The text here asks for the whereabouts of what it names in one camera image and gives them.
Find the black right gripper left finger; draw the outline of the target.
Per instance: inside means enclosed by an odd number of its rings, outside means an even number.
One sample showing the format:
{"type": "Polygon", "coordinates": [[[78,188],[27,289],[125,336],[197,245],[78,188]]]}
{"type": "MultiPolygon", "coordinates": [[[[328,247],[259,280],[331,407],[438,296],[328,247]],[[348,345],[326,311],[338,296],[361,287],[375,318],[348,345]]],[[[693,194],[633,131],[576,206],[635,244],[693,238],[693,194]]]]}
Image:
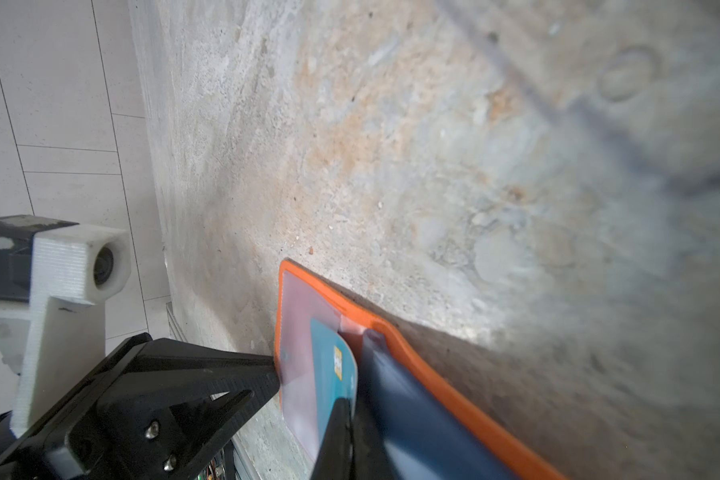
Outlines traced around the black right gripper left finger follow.
{"type": "Polygon", "coordinates": [[[350,401],[335,401],[311,480],[352,478],[352,417],[350,401]]]}

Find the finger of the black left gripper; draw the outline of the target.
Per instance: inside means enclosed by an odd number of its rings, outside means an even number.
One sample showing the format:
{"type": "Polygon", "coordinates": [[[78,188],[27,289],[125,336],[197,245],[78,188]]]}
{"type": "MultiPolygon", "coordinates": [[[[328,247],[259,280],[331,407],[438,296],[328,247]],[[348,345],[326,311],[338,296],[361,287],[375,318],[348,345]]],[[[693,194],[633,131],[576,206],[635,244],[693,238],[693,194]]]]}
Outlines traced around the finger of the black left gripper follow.
{"type": "Polygon", "coordinates": [[[139,334],[23,436],[0,415],[0,479],[194,479],[279,389],[271,356],[139,334]]]}

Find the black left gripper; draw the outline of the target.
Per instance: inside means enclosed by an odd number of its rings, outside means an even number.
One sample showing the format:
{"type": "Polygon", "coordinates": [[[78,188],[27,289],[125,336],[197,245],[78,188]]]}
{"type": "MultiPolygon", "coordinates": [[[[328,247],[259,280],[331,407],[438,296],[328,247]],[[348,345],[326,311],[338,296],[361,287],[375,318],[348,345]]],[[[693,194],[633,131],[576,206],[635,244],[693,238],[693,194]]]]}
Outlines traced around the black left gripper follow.
{"type": "Polygon", "coordinates": [[[0,217],[0,301],[30,301],[35,235],[74,225],[33,215],[0,217]]]}

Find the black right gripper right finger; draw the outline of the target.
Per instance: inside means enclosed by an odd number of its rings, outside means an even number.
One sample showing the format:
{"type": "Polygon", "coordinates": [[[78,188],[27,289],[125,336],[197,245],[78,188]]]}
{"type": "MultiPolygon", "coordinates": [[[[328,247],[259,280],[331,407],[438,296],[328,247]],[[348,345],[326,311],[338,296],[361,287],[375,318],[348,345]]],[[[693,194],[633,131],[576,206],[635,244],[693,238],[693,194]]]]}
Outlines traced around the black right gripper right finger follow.
{"type": "Polygon", "coordinates": [[[384,448],[370,407],[358,401],[352,423],[352,478],[355,480],[393,480],[392,466],[384,448]]]}

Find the orange card holder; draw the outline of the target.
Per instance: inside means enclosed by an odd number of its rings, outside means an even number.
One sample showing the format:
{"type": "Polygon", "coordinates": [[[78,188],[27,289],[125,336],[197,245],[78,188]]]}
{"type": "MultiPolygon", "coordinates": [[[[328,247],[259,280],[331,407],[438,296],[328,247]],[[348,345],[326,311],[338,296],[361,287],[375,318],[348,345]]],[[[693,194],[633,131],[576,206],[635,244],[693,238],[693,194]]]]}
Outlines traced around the orange card holder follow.
{"type": "Polygon", "coordinates": [[[353,351],[355,409],[358,401],[370,407],[394,479],[558,477],[554,467],[442,378],[393,323],[285,260],[275,329],[280,405],[313,469],[327,426],[321,429],[317,418],[312,319],[338,332],[353,351]]]}

